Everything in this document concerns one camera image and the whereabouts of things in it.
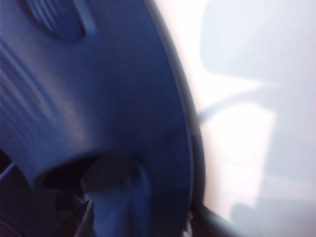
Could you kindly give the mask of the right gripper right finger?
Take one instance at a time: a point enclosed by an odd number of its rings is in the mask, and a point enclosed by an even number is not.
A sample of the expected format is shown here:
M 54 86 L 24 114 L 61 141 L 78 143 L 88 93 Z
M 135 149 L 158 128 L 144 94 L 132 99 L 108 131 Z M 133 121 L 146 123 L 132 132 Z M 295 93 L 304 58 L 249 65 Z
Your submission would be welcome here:
M 194 237 L 240 237 L 234 224 L 210 211 L 198 198 L 190 206 L 190 224 Z

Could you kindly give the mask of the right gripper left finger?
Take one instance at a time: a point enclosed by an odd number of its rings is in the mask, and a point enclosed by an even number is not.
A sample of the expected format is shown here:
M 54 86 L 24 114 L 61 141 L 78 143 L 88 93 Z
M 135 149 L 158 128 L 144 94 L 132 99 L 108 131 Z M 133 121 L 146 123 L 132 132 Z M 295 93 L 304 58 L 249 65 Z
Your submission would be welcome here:
M 92 237 L 93 200 L 67 192 L 50 192 L 53 222 L 43 237 Z

